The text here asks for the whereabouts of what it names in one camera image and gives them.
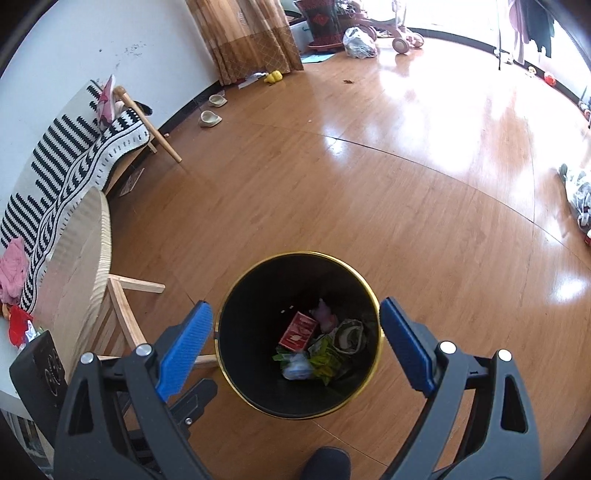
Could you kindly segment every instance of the black shoe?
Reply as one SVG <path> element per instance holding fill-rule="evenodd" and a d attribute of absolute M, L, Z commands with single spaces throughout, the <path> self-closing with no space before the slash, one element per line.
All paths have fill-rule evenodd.
<path fill-rule="evenodd" d="M 145 105 L 144 103 L 141 103 L 141 102 L 135 102 L 135 104 L 137 106 L 139 106 L 140 110 L 143 111 L 143 113 L 144 113 L 145 116 L 152 115 L 153 111 L 152 111 L 152 109 L 148 105 Z"/>
<path fill-rule="evenodd" d="M 314 452 L 300 480 L 350 480 L 351 458 L 340 448 L 321 447 Z"/>

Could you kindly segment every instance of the screw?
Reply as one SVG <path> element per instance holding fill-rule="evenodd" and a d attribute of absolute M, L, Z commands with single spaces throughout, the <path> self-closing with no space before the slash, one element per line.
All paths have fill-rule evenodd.
<path fill-rule="evenodd" d="M 499 350 L 499 358 L 504 362 L 510 362 L 513 356 L 511 355 L 511 352 L 509 350 L 505 350 L 503 348 L 502 350 Z"/>
<path fill-rule="evenodd" d="M 95 355 L 92 352 L 86 352 L 80 356 L 80 363 L 88 365 L 94 359 L 95 359 Z"/>
<path fill-rule="evenodd" d="M 152 345 L 149 343 L 142 343 L 136 347 L 135 353 L 139 356 L 148 356 L 152 353 Z"/>
<path fill-rule="evenodd" d="M 454 345 L 451 342 L 441 342 L 439 344 L 439 348 L 443 353 L 446 353 L 448 355 L 451 355 L 452 353 L 456 352 L 456 345 Z"/>

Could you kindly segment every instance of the clothes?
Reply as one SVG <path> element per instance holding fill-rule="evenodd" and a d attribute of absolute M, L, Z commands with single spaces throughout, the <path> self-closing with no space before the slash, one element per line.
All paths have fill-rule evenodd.
<path fill-rule="evenodd" d="M 22 237 L 14 238 L 0 258 L 0 301 L 16 305 L 21 300 L 22 288 L 29 268 Z"/>
<path fill-rule="evenodd" d="M 554 36 L 554 19 L 536 0 L 521 0 L 523 2 L 525 23 L 528 37 L 535 41 L 538 51 L 542 47 L 546 50 L 546 56 L 552 56 L 552 40 Z"/>
<path fill-rule="evenodd" d="M 525 12 L 522 0 L 509 0 L 509 21 L 515 30 L 515 44 L 513 58 L 515 61 L 524 64 L 523 45 L 530 42 L 525 22 Z"/>

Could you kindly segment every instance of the pink towel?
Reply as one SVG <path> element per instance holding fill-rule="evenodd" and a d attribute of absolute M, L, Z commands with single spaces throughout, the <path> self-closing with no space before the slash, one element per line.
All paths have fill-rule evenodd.
<path fill-rule="evenodd" d="M 17 305 L 21 301 L 22 288 L 29 268 L 22 237 L 10 240 L 0 258 L 0 301 Z"/>

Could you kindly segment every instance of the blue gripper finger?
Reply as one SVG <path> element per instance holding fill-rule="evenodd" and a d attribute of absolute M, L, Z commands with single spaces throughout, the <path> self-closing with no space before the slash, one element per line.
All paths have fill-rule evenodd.
<path fill-rule="evenodd" d="M 428 397 L 437 388 L 437 340 L 427 327 L 410 320 L 392 297 L 380 304 L 379 320 L 411 387 Z"/>
<path fill-rule="evenodd" d="M 183 330 L 160 361 L 160 378 L 156 391 L 162 401 L 166 402 L 171 395 L 176 395 L 183 389 L 212 326 L 212 308 L 204 301 L 198 302 L 185 318 Z"/>

